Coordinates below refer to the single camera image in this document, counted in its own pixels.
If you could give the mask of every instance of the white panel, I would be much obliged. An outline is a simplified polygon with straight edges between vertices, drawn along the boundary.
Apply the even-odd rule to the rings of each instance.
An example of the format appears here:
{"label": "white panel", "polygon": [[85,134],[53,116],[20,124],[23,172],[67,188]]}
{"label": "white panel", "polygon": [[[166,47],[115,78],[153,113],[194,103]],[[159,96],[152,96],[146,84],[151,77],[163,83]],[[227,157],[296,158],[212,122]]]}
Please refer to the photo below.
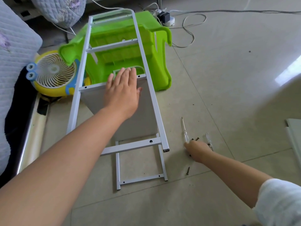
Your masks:
{"label": "white panel", "polygon": [[[114,134],[115,141],[151,136],[158,132],[151,95],[145,77],[137,79],[137,87],[143,88],[138,109],[116,131]],[[105,83],[87,86],[87,88],[81,87],[80,91],[82,101],[93,114],[103,108]]]}

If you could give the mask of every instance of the power adapter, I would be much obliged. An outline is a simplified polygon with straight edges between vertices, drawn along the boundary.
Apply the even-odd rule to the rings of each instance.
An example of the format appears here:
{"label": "power adapter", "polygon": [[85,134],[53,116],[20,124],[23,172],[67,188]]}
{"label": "power adapter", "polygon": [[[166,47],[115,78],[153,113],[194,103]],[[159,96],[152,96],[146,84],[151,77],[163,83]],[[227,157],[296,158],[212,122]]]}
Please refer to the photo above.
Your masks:
{"label": "power adapter", "polygon": [[161,21],[162,24],[165,24],[170,21],[170,13],[162,11],[157,15],[157,18]]}

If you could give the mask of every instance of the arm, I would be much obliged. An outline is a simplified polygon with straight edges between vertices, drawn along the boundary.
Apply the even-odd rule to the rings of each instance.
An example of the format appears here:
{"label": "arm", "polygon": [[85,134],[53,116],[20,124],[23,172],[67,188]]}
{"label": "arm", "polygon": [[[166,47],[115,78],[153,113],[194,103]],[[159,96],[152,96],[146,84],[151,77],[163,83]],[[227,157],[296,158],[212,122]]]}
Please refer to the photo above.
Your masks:
{"label": "arm", "polygon": [[256,205],[261,185],[272,178],[246,164],[213,152],[204,142],[191,140],[184,145],[195,161],[212,170],[250,208]]}
{"label": "arm", "polygon": [[60,225],[96,161],[138,107],[136,70],[108,78],[105,107],[0,189],[0,225]]}

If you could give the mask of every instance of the metal shelf frame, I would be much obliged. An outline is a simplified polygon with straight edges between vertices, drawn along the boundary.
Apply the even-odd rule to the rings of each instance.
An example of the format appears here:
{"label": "metal shelf frame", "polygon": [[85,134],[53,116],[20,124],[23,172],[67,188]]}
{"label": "metal shelf frame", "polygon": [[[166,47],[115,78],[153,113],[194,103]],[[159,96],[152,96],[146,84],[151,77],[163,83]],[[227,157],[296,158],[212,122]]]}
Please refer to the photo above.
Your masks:
{"label": "metal shelf frame", "polygon": [[[94,48],[89,46],[91,29],[93,26],[100,26],[101,24],[108,24],[108,23],[112,23],[112,22],[122,21],[125,19],[133,19],[137,38],[131,39],[131,40],[126,40],[126,41],[120,41],[120,42],[112,43],[112,44],[108,44],[108,45],[98,46],[98,47],[94,47]],[[167,137],[165,134],[158,102],[156,99],[155,90],[154,90],[153,83],[151,80],[148,63],[147,63],[145,52],[143,49],[142,40],[141,40],[139,29],[138,29],[138,24],[137,24],[135,13],[133,10],[120,9],[120,10],[110,11],[107,13],[89,16],[87,31],[86,31],[85,41],[84,41],[84,46],[83,46],[83,51],[82,51],[82,57],[81,57],[80,65],[79,65],[79,72],[78,72],[78,77],[77,77],[77,82],[76,82],[76,86],[75,86],[75,91],[74,91],[74,96],[73,96],[72,106],[71,106],[71,112],[70,112],[69,122],[68,122],[68,127],[67,127],[67,134],[70,133],[76,127],[80,99],[82,99],[85,102],[85,104],[88,106],[88,108],[94,114],[99,109],[101,109],[101,106],[99,107],[99,106],[96,106],[95,103],[89,103],[89,100],[93,100],[91,95],[94,95],[94,96],[101,95],[102,96],[105,91],[106,83],[98,83],[98,84],[94,84],[94,85],[90,85],[90,86],[83,86],[83,79],[84,79],[87,55],[89,53],[106,51],[106,50],[115,49],[118,47],[123,47],[123,46],[128,46],[128,45],[133,45],[133,44],[139,45],[141,58],[143,60],[143,65],[144,65],[144,69],[145,69],[145,74],[137,76],[137,78],[139,78],[139,79],[137,79],[137,86],[138,86],[138,80],[139,80],[139,83],[144,84],[145,88],[147,88],[147,90],[148,90],[147,94],[149,96],[147,97],[147,99],[149,99],[149,101],[151,101],[151,102],[149,102],[149,104],[151,105],[151,107],[152,107],[151,110],[154,113],[153,120],[154,120],[154,122],[156,122],[155,125],[156,125],[156,129],[157,129],[157,134],[156,134],[155,138],[141,140],[141,141],[135,141],[135,142],[121,144],[121,145],[118,144],[119,141],[122,141],[125,139],[115,138],[116,145],[111,146],[111,147],[106,147],[103,150],[102,155],[116,153],[116,168],[118,169],[117,170],[117,189],[120,189],[120,167],[119,167],[119,154],[118,153],[123,152],[123,151],[129,151],[129,150],[133,150],[133,149],[153,146],[153,145],[159,145],[163,174],[154,175],[154,176],[145,177],[145,178],[137,178],[137,179],[127,180],[127,181],[123,180],[122,184],[149,180],[149,179],[154,179],[157,177],[158,178],[163,177],[165,180],[167,180],[167,174],[166,174],[164,159],[163,159],[163,152],[168,152],[169,146],[168,146]]]}

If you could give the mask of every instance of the floor tile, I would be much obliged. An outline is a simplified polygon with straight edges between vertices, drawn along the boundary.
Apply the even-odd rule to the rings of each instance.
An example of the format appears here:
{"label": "floor tile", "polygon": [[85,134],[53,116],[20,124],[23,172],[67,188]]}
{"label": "floor tile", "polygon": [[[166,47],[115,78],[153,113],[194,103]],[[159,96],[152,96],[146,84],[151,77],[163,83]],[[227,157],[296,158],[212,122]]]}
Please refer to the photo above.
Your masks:
{"label": "floor tile", "polygon": [[[290,147],[284,119],[301,117],[301,82],[297,76],[280,86],[276,78],[290,76],[288,67],[298,56],[289,44],[269,37],[181,58],[235,159]],[[299,64],[294,68],[300,71]]]}
{"label": "floor tile", "polygon": [[212,172],[72,211],[79,225],[249,225],[252,210]]}
{"label": "floor tile", "polygon": [[[166,91],[157,92],[156,96],[170,148],[169,152],[164,153],[167,176],[169,181],[175,181],[209,170],[193,162],[184,150],[182,116],[191,138],[205,140],[204,135],[209,132],[214,150],[228,157],[232,155],[179,58],[166,63],[173,78],[172,86]],[[100,157],[75,208],[165,183],[164,179],[154,179],[124,185],[117,191],[115,161],[115,155]],[[120,153],[120,166],[121,179],[162,173],[157,146]]]}
{"label": "floor tile", "polygon": [[[190,0],[186,4],[178,2],[177,10],[216,10],[230,9],[243,10],[248,0]],[[207,16],[206,22],[201,25],[189,27],[188,29],[194,34],[195,41],[187,48],[175,48],[179,57],[195,53],[206,53],[211,49],[223,46],[235,45],[237,42],[249,41],[260,37],[266,37],[270,32],[260,22],[260,17],[256,13],[223,13],[212,12],[204,13]],[[185,17],[185,25],[197,24],[203,21],[203,16],[188,13],[175,16],[176,27],[182,25]],[[179,46],[187,46],[192,41],[192,36],[183,29],[171,29],[173,42]]]}
{"label": "floor tile", "polygon": [[273,178],[301,185],[300,168],[292,149],[244,162]]}
{"label": "floor tile", "polygon": [[[71,104],[72,97],[68,96],[49,106],[41,153],[45,152],[66,135]],[[79,104],[77,125],[81,124],[91,116],[91,111],[81,102]]]}

